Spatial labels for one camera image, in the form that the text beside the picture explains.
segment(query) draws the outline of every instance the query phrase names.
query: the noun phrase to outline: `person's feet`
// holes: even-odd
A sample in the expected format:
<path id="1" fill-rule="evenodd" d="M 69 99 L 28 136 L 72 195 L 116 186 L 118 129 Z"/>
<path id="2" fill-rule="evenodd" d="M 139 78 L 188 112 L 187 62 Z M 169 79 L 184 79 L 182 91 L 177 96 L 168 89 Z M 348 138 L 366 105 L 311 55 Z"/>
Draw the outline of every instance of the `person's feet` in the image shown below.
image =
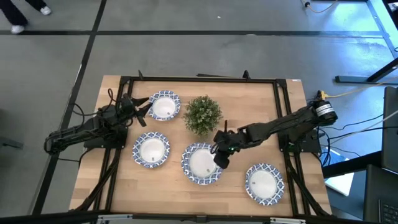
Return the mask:
<path id="1" fill-rule="evenodd" d="M 43 15 L 47 16 L 47 15 L 50 15 L 50 14 L 51 14 L 51 9 L 50 9 L 48 6 L 45 6 L 45 7 L 43 7 L 43 8 L 40 10 L 40 12 L 41 12 Z"/>
<path id="2" fill-rule="evenodd" d="M 11 26 L 11 33 L 12 34 L 20 34 L 24 30 L 25 30 L 24 26 L 20 26 L 20 25 L 12 25 Z"/>

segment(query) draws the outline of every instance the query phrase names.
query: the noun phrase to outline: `white plate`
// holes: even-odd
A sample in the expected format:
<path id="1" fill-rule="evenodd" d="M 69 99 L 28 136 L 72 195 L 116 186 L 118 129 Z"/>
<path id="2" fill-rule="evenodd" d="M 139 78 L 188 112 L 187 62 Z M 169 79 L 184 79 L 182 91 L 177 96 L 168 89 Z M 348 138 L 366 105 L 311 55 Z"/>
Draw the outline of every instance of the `white plate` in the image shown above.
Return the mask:
<path id="1" fill-rule="evenodd" d="M 160 166 L 170 154 L 169 140 L 158 132 L 141 134 L 132 148 L 134 160 L 146 168 Z"/>
<path id="2" fill-rule="evenodd" d="M 280 172 L 269 164 L 256 164 L 246 172 L 246 192 L 260 205 L 274 205 L 284 194 Z"/>
<path id="3" fill-rule="evenodd" d="M 207 185 L 216 182 L 223 171 L 213 161 L 214 155 L 210 153 L 210 149 L 210 144 L 194 143 L 182 154 L 182 170 L 189 180 L 196 184 Z"/>
<path id="4" fill-rule="evenodd" d="M 170 90 L 162 90 L 149 98 L 153 103 L 149 109 L 149 115 L 158 121 L 173 119 L 180 111 L 181 101 L 178 95 Z"/>

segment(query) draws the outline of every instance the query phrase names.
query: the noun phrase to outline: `leaves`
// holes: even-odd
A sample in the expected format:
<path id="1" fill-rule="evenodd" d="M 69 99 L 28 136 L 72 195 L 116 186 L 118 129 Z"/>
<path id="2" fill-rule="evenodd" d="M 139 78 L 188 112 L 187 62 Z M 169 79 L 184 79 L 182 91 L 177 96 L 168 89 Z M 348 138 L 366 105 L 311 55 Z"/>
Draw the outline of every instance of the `leaves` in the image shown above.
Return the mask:
<path id="1" fill-rule="evenodd" d="M 187 112 L 183 118 L 187 129 L 199 136 L 214 131 L 218 121 L 223 118 L 220 106 L 209 96 L 199 96 L 185 106 Z"/>

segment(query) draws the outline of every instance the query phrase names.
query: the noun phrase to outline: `yellow cable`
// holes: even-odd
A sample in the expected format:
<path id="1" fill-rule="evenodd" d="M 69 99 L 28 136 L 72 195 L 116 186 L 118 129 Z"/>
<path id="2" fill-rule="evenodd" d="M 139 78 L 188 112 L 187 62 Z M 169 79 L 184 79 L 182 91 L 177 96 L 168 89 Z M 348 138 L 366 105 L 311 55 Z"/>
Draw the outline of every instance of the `yellow cable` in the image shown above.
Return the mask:
<path id="1" fill-rule="evenodd" d="M 311 7 L 311 5 L 308 5 L 307 7 L 308 7 L 312 12 L 314 12 L 314 13 L 323 13 L 323 12 L 325 12 L 326 10 L 330 9 L 334 4 L 336 4 L 337 1 L 338 1 L 338 0 L 335 0 L 329 7 L 327 7 L 326 9 L 324 9 L 324 10 L 322 10 L 322 11 L 315 11 L 315 10 Z"/>
<path id="2" fill-rule="evenodd" d="M 323 97 L 325 97 L 325 98 L 336 98 L 336 97 L 341 97 L 341 96 L 349 95 L 349 94 L 352 94 L 352 93 L 356 93 L 357 91 L 365 90 L 365 89 L 367 89 L 367 88 L 371 88 L 371 87 L 383 85 L 383 84 L 385 84 L 385 83 L 387 83 L 387 82 L 390 82 L 390 81 L 393 81 L 393 80 L 396 80 L 396 79 L 398 79 L 398 77 L 390 78 L 390 79 L 388 79 L 387 81 L 382 82 L 382 83 L 378 83 L 378 84 L 375 84 L 375 85 L 371 85 L 371 86 L 359 88 L 359 89 L 357 89 L 357 90 L 352 90 L 352 91 L 349 91 L 349 92 L 346 92 L 346 93 L 342 93 L 342 94 L 339 94 L 339 95 L 335 95 L 335 96 L 327 95 L 324 91 L 321 91 L 321 96 L 322 96 L 322 99 L 323 99 L 323 100 L 324 100 Z"/>

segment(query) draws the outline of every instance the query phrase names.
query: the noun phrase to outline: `wooden tabletop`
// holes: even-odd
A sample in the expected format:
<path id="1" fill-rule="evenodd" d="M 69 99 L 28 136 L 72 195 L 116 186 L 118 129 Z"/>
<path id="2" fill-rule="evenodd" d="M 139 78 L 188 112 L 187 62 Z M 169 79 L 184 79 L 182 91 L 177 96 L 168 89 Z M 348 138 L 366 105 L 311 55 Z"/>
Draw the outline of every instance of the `wooden tabletop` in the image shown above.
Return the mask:
<path id="1" fill-rule="evenodd" d="M 118 92 L 120 76 L 104 76 L 96 108 L 109 103 L 107 89 Z M 287 80 L 292 111 L 306 105 L 300 80 Z M 284 158 L 279 151 L 277 135 L 272 135 L 260 146 L 242 150 L 230 158 L 230 164 L 221 178 L 210 185 L 190 182 L 181 168 L 182 153 L 194 142 L 212 144 L 213 134 L 198 138 L 186 130 L 182 119 L 185 105 L 198 96 L 208 95 L 217 101 L 228 120 L 229 129 L 267 122 L 277 118 L 274 92 L 271 84 L 265 83 L 211 83 L 211 82 L 134 82 L 132 97 L 142 98 L 159 90 L 172 90 L 179 95 L 182 106 L 179 114 L 170 121 L 156 121 L 146 116 L 146 127 L 137 121 L 129 128 L 126 147 L 122 150 L 112 212 L 161 213 L 161 214 L 206 214 L 206 215 L 256 215 L 291 216 L 289 186 L 287 184 Z M 280 100 L 285 114 L 282 90 Z M 220 122 L 218 129 L 223 129 Z M 170 141 L 171 150 L 167 160 L 155 169 L 146 169 L 132 158 L 132 147 L 142 133 L 158 131 Z M 70 208 L 79 206 L 98 182 L 104 149 L 87 153 L 80 166 Z M 323 181 L 322 169 L 317 158 L 301 154 L 305 183 L 315 200 L 330 212 L 330 205 Z M 265 207 L 249 197 L 244 188 L 246 171 L 257 163 L 275 166 L 282 174 L 285 191 L 278 204 Z M 101 208 L 106 200 L 104 191 Z M 302 212 L 300 191 L 296 186 L 299 211 Z"/>

